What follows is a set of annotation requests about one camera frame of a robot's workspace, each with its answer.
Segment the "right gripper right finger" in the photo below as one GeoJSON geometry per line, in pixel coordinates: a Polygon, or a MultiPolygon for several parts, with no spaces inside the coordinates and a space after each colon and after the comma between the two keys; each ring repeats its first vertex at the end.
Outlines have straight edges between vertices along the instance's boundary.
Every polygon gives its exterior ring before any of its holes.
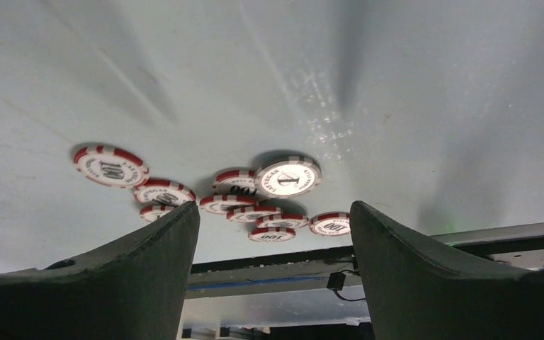
{"type": "Polygon", "coordinates": [[[544,269],[468,254],[362,201],[350,216],[376,339],[544,339],[544,269]]]}

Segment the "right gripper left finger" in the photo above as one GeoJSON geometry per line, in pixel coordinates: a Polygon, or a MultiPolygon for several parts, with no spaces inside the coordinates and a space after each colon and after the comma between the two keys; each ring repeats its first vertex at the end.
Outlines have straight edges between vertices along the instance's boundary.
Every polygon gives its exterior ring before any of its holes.
{"type": "Polygon", "coordinates": [[[185,203],[94,250],[0,274],[0,339],[175,339],[199,226],[185,203]]]}

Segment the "white red chip stack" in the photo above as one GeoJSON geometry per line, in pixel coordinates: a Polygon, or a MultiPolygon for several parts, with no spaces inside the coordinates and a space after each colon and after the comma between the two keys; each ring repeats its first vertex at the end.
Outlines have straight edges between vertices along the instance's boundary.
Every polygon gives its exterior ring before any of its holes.
{"type": "Polygon", "coordinates": [[[281,155],[257,169],[223,169],[197,191],[173,179],[154,177],[142,158],[120,147],[81,147],[72,162],[90,181],[128,189],[146,222],[154,222],[184,203],[195,203],[204,213],[246,225],[247,237],[253,242],[285,242],[296,238],[300,229],[323,237],[351,232],[347,212],[308,217],[305,209],[293,202],[322,182],[320,166],[304,155],[281,155]]]}

